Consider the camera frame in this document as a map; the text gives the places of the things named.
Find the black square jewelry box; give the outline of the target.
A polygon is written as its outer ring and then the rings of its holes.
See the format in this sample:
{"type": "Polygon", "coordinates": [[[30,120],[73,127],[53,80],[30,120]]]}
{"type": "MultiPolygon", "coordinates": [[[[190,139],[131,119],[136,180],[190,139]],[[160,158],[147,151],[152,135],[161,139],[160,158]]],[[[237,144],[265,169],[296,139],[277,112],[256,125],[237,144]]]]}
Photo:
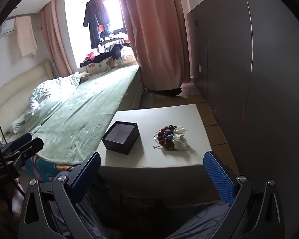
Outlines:
{"type": "Polygon", "coordinates": [[[136,123],[116,121],[101,140],[108,150],[128,155],[139,136],[136,123]]]}

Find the cream padded headboard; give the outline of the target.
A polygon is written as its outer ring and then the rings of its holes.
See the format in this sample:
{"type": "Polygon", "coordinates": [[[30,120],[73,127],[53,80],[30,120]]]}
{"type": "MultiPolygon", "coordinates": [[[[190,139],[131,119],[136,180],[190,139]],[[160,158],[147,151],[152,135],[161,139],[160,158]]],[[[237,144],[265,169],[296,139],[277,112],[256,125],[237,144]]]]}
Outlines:
{"type": "Polygon", "coordinates": [[[4,134],[12,122],[25,112],[32,91],[42,82],[53,78],[51,63],[45,61],[0,88],[0,129],[4,134]]]}

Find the green bed blanket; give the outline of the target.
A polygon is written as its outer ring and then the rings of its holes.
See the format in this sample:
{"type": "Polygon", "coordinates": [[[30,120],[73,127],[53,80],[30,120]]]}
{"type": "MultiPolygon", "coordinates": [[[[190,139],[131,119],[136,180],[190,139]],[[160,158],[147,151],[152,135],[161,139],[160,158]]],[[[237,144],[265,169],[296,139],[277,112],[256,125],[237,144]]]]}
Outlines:
{"type": "MultiPolygon", "coordinates": [[[[61,165],[83,162],[95,151],[118,110],[129,110],[141,84],[138,65],[123,66],[80,81],[77,90],[35,133],[43,140],[39,158],[61,165]]],[[[26,134],[25,126],[9,137],[26,134]]]]}

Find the light floral duvet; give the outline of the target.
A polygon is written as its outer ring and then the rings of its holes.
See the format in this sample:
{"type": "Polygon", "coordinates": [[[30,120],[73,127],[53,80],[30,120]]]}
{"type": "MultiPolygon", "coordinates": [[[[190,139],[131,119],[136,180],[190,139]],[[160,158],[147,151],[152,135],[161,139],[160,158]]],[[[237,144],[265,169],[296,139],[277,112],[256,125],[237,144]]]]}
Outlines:
{"type": "Polygon", "coordinates": [[[35,133],[77,90],[81,81],[79,74],[58,77],[39,84],[30,94],[25,112],[12,122],[9,132],[15,134],[22,126],[35,133]]]}

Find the beige hanging towel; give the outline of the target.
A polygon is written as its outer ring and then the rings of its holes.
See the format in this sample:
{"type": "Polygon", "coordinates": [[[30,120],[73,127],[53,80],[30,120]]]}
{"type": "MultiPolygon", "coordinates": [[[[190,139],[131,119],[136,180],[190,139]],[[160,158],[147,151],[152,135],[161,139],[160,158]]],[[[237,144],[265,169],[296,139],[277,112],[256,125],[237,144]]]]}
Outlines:
{"type": "Polygon", "coordinates": [[[21,16],[15,18],[15,29],[17,32],[18,46],[23,57],[27,55],[36,55],[38,49],[36,39],[32,28],[30,16],[21,16]]]}

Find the white air conditioner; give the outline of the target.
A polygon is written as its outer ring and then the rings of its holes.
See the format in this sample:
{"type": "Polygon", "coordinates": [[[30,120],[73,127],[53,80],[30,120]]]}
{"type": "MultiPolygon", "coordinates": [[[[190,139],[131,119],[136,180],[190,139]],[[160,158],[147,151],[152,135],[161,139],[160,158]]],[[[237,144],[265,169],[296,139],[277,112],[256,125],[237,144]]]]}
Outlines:
{"type": "Polygon", "coordinates": [[[0,28],[0,38],[7,36],[15,30],[15,18],[4,21],[0,28]]]}

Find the black clothes on sill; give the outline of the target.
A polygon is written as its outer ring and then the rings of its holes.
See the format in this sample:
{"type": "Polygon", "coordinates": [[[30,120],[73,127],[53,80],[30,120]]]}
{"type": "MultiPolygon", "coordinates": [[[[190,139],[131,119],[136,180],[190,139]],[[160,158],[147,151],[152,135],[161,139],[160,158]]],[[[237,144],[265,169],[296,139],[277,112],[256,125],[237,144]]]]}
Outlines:
{"type": "Polygon", "coordinates": [[[92,63],[101,63],[105,59],[112,58],[118,60],[121,57],[121,50],[124,48],[122,44],[115,44],[108,52],[100,53],[99,55],[91,52],[85,57],[85,60],[80,63],[80,67],[88,66],[92,63]]]}

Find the floral window seat cushion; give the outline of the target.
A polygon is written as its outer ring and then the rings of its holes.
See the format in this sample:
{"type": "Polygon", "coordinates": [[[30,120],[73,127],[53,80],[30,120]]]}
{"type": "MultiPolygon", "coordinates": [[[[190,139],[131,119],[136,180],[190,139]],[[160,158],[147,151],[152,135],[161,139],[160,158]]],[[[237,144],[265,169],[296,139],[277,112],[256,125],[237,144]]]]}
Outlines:
{"type": "Polygon", "coordinates": [[[112,58],[105,59],[101,63],[92,63],[83,68],[79,67],[79,73],[88,73],[90,75],[99,74],[102,72],[113,70],[114,68],[119,68],[123,66],[136,65],[137,60],[134,56],[134,52],[131,47],[124,46],[121,50],[121,57],[118,60],[112,58]]]}

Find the pink left curtain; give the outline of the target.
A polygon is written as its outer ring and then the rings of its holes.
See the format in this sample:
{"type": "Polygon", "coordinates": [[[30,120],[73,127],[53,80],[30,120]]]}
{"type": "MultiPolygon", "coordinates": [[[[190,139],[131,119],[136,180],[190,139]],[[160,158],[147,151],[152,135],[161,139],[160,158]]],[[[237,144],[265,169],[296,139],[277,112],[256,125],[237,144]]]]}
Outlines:
{"type": "Polygon", "coordinates": [[[55,0],[51,0],[40,10],[40,20],[47,50],[55,64],[59,76],[67,77],[71,75],[73,72],[68,63],[62,42],[55,0]]]}

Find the pink curtain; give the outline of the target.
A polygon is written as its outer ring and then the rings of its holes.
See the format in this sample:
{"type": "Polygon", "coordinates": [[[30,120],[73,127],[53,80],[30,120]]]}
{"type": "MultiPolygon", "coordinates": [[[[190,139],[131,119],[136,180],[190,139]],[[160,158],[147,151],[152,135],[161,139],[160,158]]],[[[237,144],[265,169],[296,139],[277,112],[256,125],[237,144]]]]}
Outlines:
{"type": "Polygon", "coordinates": [[[128,38],[144,87],[174,90],[190,80],[181,0],[120,0],[128,38]]]}
{"type": "Polygon", "coordinates": [[[47,50],[55,64],[59,76],[67,77],[71,75],[73,72],[68,63],[62,42],[55,0],[51,0],[40,10],[40,20],[47,50]]]}

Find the dark hanging clothes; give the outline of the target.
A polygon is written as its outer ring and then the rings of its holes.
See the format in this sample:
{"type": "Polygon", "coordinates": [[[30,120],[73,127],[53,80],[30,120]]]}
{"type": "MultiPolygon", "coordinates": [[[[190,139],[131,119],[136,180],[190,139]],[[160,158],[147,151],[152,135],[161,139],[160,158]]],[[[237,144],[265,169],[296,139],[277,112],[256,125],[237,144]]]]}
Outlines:
{"type": "Polygon", "coordinates": [[[102,0],[90,0],[86,3],[83,26],[89,27],[92,49],[98,48],[102,38],[109,37],[109,16],[102,0]]]}

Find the pink right curtain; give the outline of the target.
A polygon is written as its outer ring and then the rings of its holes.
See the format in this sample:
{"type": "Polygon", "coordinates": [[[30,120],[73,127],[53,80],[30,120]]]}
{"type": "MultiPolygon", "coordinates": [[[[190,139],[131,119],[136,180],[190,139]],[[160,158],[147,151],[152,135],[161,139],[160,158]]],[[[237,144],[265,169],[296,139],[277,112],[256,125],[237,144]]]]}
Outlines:
{"type": "Polygon", "coordinates": [[[174,90],[190,80],[181,0],[120,0],[128,38],[144,87],[174,90]]]}

